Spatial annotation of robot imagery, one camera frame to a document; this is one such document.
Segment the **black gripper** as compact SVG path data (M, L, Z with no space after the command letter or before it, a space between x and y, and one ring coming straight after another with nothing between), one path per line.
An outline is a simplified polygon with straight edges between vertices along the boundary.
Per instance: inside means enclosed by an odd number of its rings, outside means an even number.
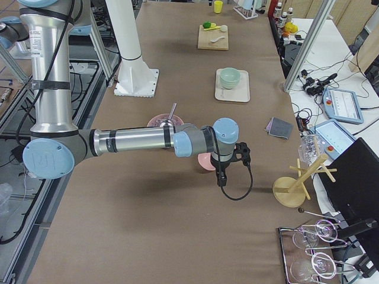
M233 151L233 161L242 161L244 166L250 165L250 148L245 142L236 143Z

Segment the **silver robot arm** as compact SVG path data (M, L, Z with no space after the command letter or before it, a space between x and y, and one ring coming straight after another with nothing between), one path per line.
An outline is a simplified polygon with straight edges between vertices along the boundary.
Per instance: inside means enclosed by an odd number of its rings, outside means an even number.
M239 127L230 118L213 126L143 127L102 131L80 130L72 119L69 33L91 25L89 1L21 1L21 21L29 29L32 89L36 123L23 150L26 168L41 179L57 179L85 159L104 153L172 147L178 157L210 153L218 183L226 183L226 167L250 165L250 150L238 142Z

